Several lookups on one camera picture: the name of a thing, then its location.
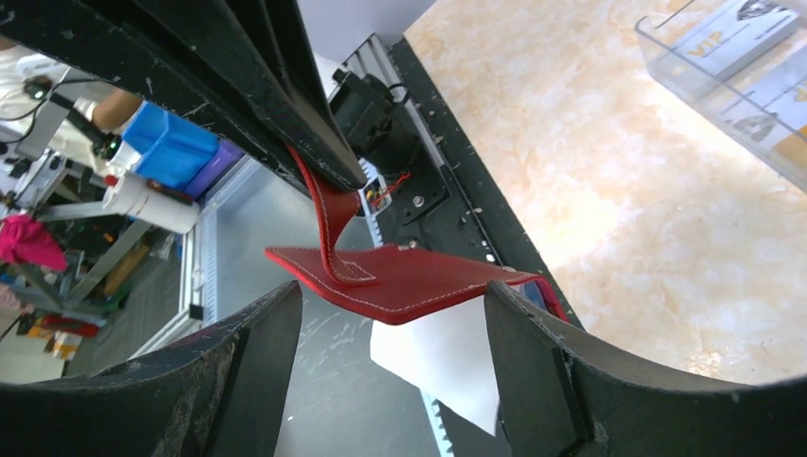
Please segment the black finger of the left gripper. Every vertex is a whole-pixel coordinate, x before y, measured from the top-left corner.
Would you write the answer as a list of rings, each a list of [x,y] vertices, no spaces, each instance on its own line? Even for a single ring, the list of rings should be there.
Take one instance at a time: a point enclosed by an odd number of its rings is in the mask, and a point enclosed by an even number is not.
[[[300,187],[359,189],[294,1],[5,1],[1,33],[210,129]]]

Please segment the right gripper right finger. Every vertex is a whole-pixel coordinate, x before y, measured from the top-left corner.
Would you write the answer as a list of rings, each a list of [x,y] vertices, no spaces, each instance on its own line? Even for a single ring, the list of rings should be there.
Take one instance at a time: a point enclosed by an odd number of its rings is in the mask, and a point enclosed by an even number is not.
[[[484,297],[500,415],[516,456],[802,456],[804,378],[747,386],[666,367],[536,308]]]

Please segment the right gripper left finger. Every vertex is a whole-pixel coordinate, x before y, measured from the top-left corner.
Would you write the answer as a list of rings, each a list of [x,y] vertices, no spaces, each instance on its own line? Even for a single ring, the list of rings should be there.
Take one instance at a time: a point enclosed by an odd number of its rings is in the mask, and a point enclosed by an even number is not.
[[[164,348],[1,387],[5,456],[271,456],[302,322],[298,283]]]

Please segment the red leather card holder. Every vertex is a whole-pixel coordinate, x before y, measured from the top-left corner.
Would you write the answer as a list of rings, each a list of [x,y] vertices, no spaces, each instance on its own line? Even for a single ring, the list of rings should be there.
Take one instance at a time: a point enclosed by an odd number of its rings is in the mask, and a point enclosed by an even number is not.
[[[399,245],[338,250],[336,243],[359,209],[357,193],[342,191],[311,171],[290,152],[316,210],[318,248],[268,247],[266,257],[293,274],[327,302],[364,317],[398,326],[484,294],[499,281],[533,283],[548,312],[568,319],[550,282],[537,273]]]

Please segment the white credit card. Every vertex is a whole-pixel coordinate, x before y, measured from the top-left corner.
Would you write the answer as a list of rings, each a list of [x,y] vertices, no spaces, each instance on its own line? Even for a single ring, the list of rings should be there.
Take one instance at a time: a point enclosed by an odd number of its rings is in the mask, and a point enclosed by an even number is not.
[[[798,161],[806,153],[806,49],[768,71],[719,118],[754,144]]]

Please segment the clear plastic card tray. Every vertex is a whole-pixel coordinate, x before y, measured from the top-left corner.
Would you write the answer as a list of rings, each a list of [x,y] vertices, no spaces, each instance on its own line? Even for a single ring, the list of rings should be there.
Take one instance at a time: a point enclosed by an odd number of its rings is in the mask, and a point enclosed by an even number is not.
[[[763,75],[791,54],[806,49],[806,5],[801,1],[773,1],[799,15],[796,30],[731,77],[721,80],[686,62],[672,47],[695,25],[729,1],[667,1],[662,9],[637,21],[634,31],[649,74],[678,99],[799,189],[806,188],[806,153],[798,161],[733,132],[719,113],[742,97]]]

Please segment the silver credit card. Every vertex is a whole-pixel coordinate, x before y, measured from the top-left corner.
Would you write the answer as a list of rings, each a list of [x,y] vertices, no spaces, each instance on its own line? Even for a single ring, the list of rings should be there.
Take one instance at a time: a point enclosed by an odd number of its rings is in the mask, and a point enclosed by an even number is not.
[[[672,47],[696,70],[725,80],[791,35],[799,15],[773,1],[729,1]]]

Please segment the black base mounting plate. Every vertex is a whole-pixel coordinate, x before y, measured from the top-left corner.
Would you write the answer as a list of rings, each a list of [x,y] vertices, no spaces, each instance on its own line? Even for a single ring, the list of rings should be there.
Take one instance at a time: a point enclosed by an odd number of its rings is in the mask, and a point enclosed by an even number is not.
[[[422,143],[415,180],[364,211],[375,245],[409,243],[545,273],[546,266],[467,136],[405,41],[368,37],[346,60],[401,100],[399,115]],[[401,326],[377,324],[374,362],[416,386],[444,456],[509,456],[494,418],[495,376],[482,299]]]

